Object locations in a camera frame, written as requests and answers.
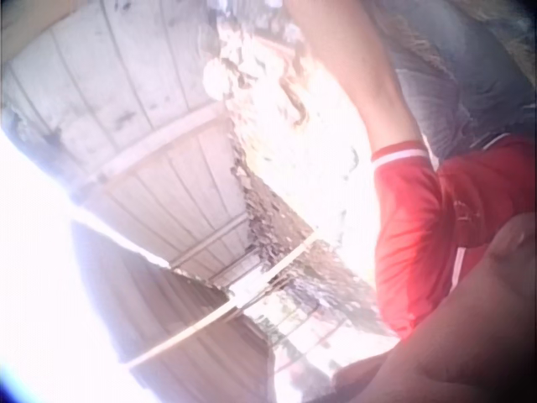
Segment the white stripe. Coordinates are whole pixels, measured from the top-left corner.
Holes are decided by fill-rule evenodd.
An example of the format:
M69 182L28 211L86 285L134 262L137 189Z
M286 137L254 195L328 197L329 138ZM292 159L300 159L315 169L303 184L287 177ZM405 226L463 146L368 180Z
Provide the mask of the white stripe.
M429 153L427 153L427 151L425 151L424 149L404 149L403 151L388 154L384 157L380 157L378 160L375 160L373 162L373 168L377 169L379 166L387 164L388 162L393 162L409 157L425 157L426 159L429 159Z
M500 141L501 139L505 139L507 136L509 136L511 133L504 133L504 134L500 134L499 136L497 136L497 138L495 138L494 140L492 140L490 143L486 144L483 149L490 149L493 145L495 145L498 141Z
M455 264L453 265L453 276L451 277L450 292L452 292L457 286L457 284L459 284L459 279L461 278L462 261L464 260L464 253L466 251L466 248L459 248L456 250Z

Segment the wooden ceiling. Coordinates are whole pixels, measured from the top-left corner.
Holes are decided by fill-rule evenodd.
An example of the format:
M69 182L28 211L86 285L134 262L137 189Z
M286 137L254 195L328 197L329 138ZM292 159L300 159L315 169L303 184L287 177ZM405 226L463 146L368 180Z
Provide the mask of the wooden ceiling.
M217 42L207 21L198 0L88 0L4 63L3 115L82 206L174 267L222 280L251 241L226 110L203 87Z

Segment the wooden wall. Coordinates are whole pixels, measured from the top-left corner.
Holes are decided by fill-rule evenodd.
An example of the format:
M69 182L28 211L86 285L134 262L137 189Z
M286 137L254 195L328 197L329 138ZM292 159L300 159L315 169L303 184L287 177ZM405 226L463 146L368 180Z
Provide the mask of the wooden wall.
M123 236L221 275L250 240L226 111L202 84L206 2L84 3L3 65L5 131Z
M75 223L82 280L126 362L225 303L217 289L163 270ZM133 373L165 402L272 402L274 357L244 315L208 327Z

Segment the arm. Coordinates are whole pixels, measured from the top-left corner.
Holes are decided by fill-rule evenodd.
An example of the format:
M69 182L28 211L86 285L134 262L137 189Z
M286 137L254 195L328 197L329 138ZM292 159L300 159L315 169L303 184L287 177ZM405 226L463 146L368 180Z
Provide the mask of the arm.
M520 401L493 398L534 377L534 357L535 215L526 214L501 229L473 272L353 401Z
M421 142L394 68L360 0L286 0L286 6L360 112L372 152Z

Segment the wooden plank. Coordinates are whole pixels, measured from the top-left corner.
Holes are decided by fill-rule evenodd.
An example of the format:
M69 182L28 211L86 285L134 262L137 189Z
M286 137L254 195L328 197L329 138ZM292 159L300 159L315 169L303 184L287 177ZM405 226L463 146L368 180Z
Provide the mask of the wooden plank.
M172 267L183 264L185 261L189 260L193 256L198 255L198 253L210 245L214 244L218 239L220 239L226 233L232 231L236 226L240 225L242 222L248 219L246 213L233 218L230 222L227 222L226 225L222 226L209 237L203 239L201 242L194 245L189 250L185 251L178 259L171 262Z
M2 5L2 62L88 0L24 0Z
M197 276L202 280L207 280L218 270L220 264L212 254L203 251L198 254L196 259L187 260L181 266L176 267L176 269L180 269L188 275Z
M137 176L126 178L110 192L110 195L125 210L180 252L196 244L192 234L155 200Z
M187 112L159 0L102 0L107 21L136 92L155 127Z
M222 201L197 137L187 139L171 150L169 158L211 226L214 229L225 226L232 217Z
M145 344L138 329L122 311L115 290L106 279L109 267L106 254L99 248L102 236L79 223L72 226L72 233L81 281L88 299L112 334L120 359L129 359L143 350Z
M59 180L65 187L78 186L86 173L63 148L54 147L45 140L46 136L51 135L51 132L38 115L34 105L26 97L8 65L4 66L2 71L2 84L3 102L18 114L21 119L20 123L23 124L25 130L24 135L30 137L30 139L23 140L29 144L24 152L33 159L46 158L47 162L53 165L51 167L52 173L57 173L55 179ZM10 137L17 135L9 133L8 128L5 127L4 131Z
M210 101L203 87L203 70L211 57L204 57L204 50L217 49L217 32L208 21L206 2L199 0L162 0L164 26L169 46L190 109Z
M232 173L233 150L227 135L228 132L222 128L212 128L200 133L198 139L227 212L236 217L246 211L246 204L237 178Z
M222 235L220 240L227 246L227 249L229 249L231 253L232 260L229 263L231 263L233 260L239 259L241 256L244 255L244 251L246 250L246 248L244 248L244 246L242 245L242 241L237 234L236 228L229 233Z
M202 109L189 113L175 120L169 125L160 128L145 136L133 146L116 155L113 160L100 166L93 175L88 178L88 183L98 182L99 178L113 178L134 169L138 164L149 159L159 157L159 150L173 147L176 141L181 141L189 133L205 125L224 124L217 120L224 116L226 109L220 102L212 103Z
M272 269L258 277L254 284L249 287L249 290L260 290L264 285L267 285L269 281L271 281L276 275L281 273L282 270L289 266L301 254L303 254L318 238L318 233L312 233L303 243L301 243L297 248L292 250L287 256L280 260ZM139 357L126 363L125 367L127 369L133 369L150 359L154 359L155 356L163 353L166 350L169 350L179 343L183 343L187 338L190 338L194 334L198 333L201 329L210 326L212 323L224 317L233 309L237 307L240 308L241 306L247 304L249 301L251 301L252 297L253 294L250 293L233 297L230 301L226 302L224 305L220 306L206 317L200 319L200 321L196 322L194 325L187 327L185 330L174 335L172 338L169 338L165 342L156 345L147 352L141 354Z
M164 260L171 261L179 253L172 244L149 230L108 195L96 197L86 208L123 237Z
M130 275L131 271L140 270L136 265L142 263L142 260L137 259L138 262L133 267L133 258L136 259L138 257L137 255L127 252L125 249L125 252L127 252L126 256L130 255L131 258L125 260L123 250L104 238L99 239L97 245L98 253L106 265L106 268L101 274L107 279L114 294L117 296L117 300L122 307L123 315L130 313L128 317L143 337L145 343L151 343L151 340L156 341L165 338L167 332L155 320L148 303L140 294L137 284Z
M237 236L241 239L242 246L245 249L248 249L252 245L251 233L250 233L250 222L246 221L235 228Z
M230 249L220 239L207 246L206 250L211 252L220 262L220 267L225 267L233 261L233 254Z
M213 232L206 218L190 196L188 189L175 174L167 158L152 161L138 171L138 177L151 193L196 240Z
M65 70L50 32L30 44L12 67L53 135L85 167L96 168L115 154Z
M99 3L57 23L52 33L96 118L122 149L152 131L117 57Z

